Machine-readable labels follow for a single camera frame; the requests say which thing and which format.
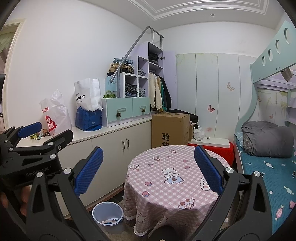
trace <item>metal handrail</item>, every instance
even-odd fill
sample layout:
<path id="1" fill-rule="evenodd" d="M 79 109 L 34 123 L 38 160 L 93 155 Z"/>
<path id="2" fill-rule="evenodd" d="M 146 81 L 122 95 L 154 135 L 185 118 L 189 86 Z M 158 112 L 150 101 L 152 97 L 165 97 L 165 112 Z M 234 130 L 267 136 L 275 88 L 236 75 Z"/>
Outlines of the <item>metal handrail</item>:
<path id="1" fill-rule="evenodd" d="M 109 80 L 110 83 L 113 83 L 115 76 L 117 75 L 117 92 L 116 92 L 116 97 L 119 98 L 120 92 L 119 92 L 119 87 L 120 87 L 120 83 L 119 83 L 119 72 L 120 72 L 120 68 L 123 65 L 123 63 L 125 62 L 125 60 L 127 59 L 127 57 L 129 56 L 129 54 L 131 53 L 131 51 L 133 50 L 133 48 L 136 46 L 136 44 L 139 42 L 139 40 L 141 39 L 141 37 L 144 35 L 144 33 L 148 30 L 151 29 L 151 42 L 154 42 L 154 37 L 153 37 L 153 33 L 157 33 L 160 36 L 160 48 L 163 48 L 163 36 L 157 32 L 155 29 L 153 29 L 152 27 L 148 26 L 145 28 L 145 30 L 141 33 L 141 35 L 137 38 L 137 40 L 134 42 L 134 44 L 131 46 L 131 48 L 129 49 L 129 51 L 126 53 L 126 55 L 124 56 L 124 58 L 122 59 L 122 61 L 120 62 L 118 68 L 116 69 L 116 71 L 114 72 L 112 78 Z"/>

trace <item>ceiling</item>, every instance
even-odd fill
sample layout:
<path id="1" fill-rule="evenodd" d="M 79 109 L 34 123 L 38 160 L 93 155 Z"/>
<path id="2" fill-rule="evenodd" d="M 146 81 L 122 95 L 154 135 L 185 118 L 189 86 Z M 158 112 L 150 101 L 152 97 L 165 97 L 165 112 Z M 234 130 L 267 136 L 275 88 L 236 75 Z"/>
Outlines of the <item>ceiling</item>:
<path id="1" fill-rule="evenodd" d="M 85 0 L 144 29 L 234 21 L 276 28 L 283 14 L 277 0 Z"/>

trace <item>red cushion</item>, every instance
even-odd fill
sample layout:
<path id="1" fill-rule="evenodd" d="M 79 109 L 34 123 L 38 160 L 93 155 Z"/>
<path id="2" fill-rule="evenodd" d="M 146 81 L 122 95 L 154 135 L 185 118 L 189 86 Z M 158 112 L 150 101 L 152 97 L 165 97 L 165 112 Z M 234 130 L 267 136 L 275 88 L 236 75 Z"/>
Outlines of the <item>red cushion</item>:
<path id="1" fill-rule="evenodd" d="M 204 146 L 203 147 L 207 150 L 217 153 L 218 155 L 222 156 L 228 164 L 232 167 L 234 161 L 234 146 L 231 142 L 229 148 L 224 147 L 215 147 L 215 146 Z M 198 146 L 196 144 L 188 144 L 189 146 Z"/>

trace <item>blue bedsheet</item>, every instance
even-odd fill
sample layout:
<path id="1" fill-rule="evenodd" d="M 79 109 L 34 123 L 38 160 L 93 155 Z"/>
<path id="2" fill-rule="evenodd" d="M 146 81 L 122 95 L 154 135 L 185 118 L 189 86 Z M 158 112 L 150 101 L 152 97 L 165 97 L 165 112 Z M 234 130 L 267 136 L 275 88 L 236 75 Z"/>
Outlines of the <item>blue bedsheet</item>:
<path id="1" fill-rule="evenodd" d="M 240 147 L 235 138 L 240 152 L 245 174 L 260 171 L 268 192 L 272 214 L 272 233 L 274 233 L 290 214 L 290 201 L 296 202 L 296 156 L 291 158 L 270 158 L 250 156 Z"/>

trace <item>light blue drawer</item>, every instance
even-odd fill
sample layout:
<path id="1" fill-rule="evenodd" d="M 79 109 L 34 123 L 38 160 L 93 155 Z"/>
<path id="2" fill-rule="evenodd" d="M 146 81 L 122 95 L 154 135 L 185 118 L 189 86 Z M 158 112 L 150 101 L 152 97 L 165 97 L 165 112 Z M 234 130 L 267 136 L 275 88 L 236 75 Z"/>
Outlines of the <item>light blue drawer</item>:
<path id="1" fill-rule="evenodd" d="M 133 117 L 133 100 L 136 98 L 113 98 L 107 99 L 108 122 L 119 121 Z"/>
<path id="2" fill-rule="evenodd" d="M 150 113 L 150 99 L 149 97 L 133 98 L 133 116 L 146 115 Z"/>

